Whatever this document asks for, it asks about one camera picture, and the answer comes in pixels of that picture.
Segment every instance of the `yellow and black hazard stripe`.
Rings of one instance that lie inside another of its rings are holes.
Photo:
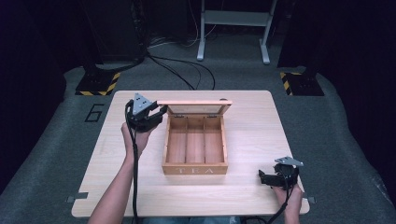
[[[293,92],[291,91],[290,84],[288,82],[286,74],[300,75],[301,73],[283,73],[283,72],[280,73],[280,78],[282,78],[283,87],[285,88],[286,94],[293,95]]]
[[[116,88],[117,81],[119,80],[120,73],[114,75],[113,79],[111,80],[110,85],[108,86],[106,91],[76,91],[76,95],[109,95],[113,92],[114,88]]]

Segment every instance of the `wooden box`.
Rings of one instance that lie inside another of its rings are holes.
[[[223,114],[232,101],[159,101],[168,105],[163,172],[225,175],[227,147]]]

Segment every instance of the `human hand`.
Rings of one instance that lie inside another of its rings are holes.
[[[149,136],[151,132],[155,129],[156,127],[152,128],[148,132],[145,133],[136,133],[135,134],[135,142],[137,145],[137,155],[140,157],[142,155],[143,150],[146,148],[146,145],[148,144],[149,141]],[[124,139],[124,144],[125,144],[125,150],[126,150],[126,158],[131,158],[132,161],[134,160],[134,144],[132,143],[132,137],[129,133],[128,130],[128,125],[126,122],[122,123],[121,126],[121,131],[122,131],[122,136]]]
[[[280,187],[272,187],[272,189],[276,194],[277,202],[279,203],[279,205],[282,205],[286,201],[287,192]],[[299,217],[300,209],[302,206],[303,194],[303,191],[297,184],[293,186],[292,194],[290,195],[288,200],[288,206],[286,206],[285,209],[286,224],[300,223]]]

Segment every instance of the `human arm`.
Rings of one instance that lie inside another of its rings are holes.
[[[287,192],[280,187],[272,187],[272,189],[276,194],[279,205],[282,205],[286,201]],[[303,191],[297,184],[293,186],[292,194],[289,197],[288,205],[284,211],[285,224],[300,223],[300,209],[302,206],[303,194]]]
[[[146,133],[136,134],[135,142],[139,157],[145,149],[149,136],[153,130],[154,129],[151,129]],[[124,217],[134,177],[134,147],[126,123],[122,124],[121,132],[126,150],[124,161],[119,172],[93,210],[88,223],[120,224]]]

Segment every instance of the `light wooden tabletop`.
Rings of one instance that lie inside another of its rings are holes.
[[[120,169],[125,156],[120,126],[125,120],[125,104],[134,99],[136,92],[150,101],[233,101],[224,114],[229,163],[226,175],[164,175],[167,116],[163,116],[163,123],[151,134],[139,160],[140,217],[256,216],[277,212],[276,196],[269,186],[261,184],[258,171],[274,175],[275,159],[292,154],[269,91],[117,91],[79,189],[88,192],[88,197],[75,201],[73,216],[89,217]],[[127,217],[133,215],[132,198],[131,193]],[[309,203],[303,199],[301,214],[308,211]]]

